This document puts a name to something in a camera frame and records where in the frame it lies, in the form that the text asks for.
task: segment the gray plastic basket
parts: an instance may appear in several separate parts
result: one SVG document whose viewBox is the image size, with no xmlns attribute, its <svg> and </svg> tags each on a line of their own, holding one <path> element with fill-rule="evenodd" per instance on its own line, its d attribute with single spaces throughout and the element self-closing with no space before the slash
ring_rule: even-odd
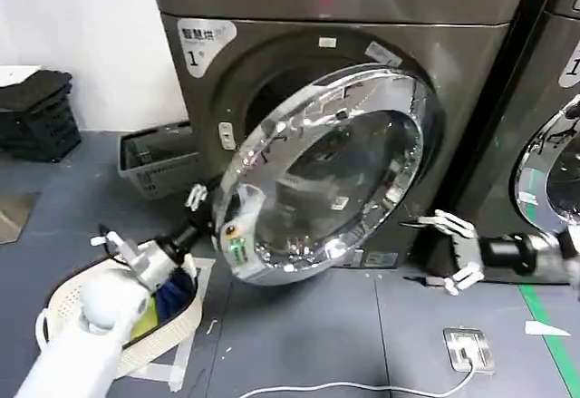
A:
<svg viewBox="0 0 580 398">
<path fill-rule="evenodd" d="M 190 189 L 199 179 L 199 162 L 189 122 L 121 137 L 118 169 L 148 200 Z"/>
</svg>

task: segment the washing machine door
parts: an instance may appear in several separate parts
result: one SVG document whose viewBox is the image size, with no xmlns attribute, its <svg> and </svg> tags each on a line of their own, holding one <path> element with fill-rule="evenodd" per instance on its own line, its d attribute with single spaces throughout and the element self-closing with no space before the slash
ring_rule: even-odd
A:
<svg viewBox="0 0 580 398">
<path fill-rule="evenodd" d="M 282 102 L 240 147 L 214 198 L 214 242 L 234 275 L 282 285 L 360 246 L 420 174 L 437 107 L 428 84 L 376 63 Z"/>
<path fill-rule="evenodd" d="M 525 149 L 514 178 L 521 214 L 545 231 L 580 224 L 580 95 L 552 117 Z"/>
</svg>

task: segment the black crate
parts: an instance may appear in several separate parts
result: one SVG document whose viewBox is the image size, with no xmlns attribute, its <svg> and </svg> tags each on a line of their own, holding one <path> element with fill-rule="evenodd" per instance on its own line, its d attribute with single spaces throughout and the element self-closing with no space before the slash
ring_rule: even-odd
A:
<svg viewBox="0 0 580 398">
<path fill-rule="evenodd" d="M 68 100 L 71 85 L 23 111 L 0 109 L 0 149 L 18 159 L 58 162 L 81 142 Z"/>
</svg>

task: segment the white woven basket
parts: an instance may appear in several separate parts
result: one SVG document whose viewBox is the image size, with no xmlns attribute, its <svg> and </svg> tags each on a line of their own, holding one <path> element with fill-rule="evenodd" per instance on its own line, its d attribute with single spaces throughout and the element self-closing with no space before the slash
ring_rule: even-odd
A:
<svg viewBox="0 0 580 398">
<path fill-rule="evenodd" d="M 52 294 L 48 306 L 36 319 L 36 342 L 38 342 L 41 351 L 46 347 L 47 341 L 54 339 L 63 330 L 71 315 L 81 308 L 79 297 L 82 284 L 105 269 L 121 267 L 122 265 L 113 260 L 104 259 L 81 273 L 71 276 L 58 286 Z M 183 269 L 192 280 L 196 278 L 197 270 L 190 255 L 186 255 Z M 191 304 L 175 318 L 123 348 L 117 378 L 141 368 L 190 337 L 200 322 L 201 300 L 199 296 L 196 296 Z"/>
</svg>

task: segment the floor power outlet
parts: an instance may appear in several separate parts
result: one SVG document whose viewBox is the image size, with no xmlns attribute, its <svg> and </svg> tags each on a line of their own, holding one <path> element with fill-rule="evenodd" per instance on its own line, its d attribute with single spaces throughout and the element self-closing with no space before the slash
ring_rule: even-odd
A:
<svg viewBox="0 0 580 398">
<path fill-rule="evenodd" d="M 446 328 L 443 330 L 445 344 L 449 352 L 451 366 L 459 373 L 468 373 L 471 362 L 467 358 L 470 354 L 475 361 L 475 372 L 493 374 L 496 364 L 489 351 L 488 341 L 480 330 L 475 328 Z"/>
</svg>

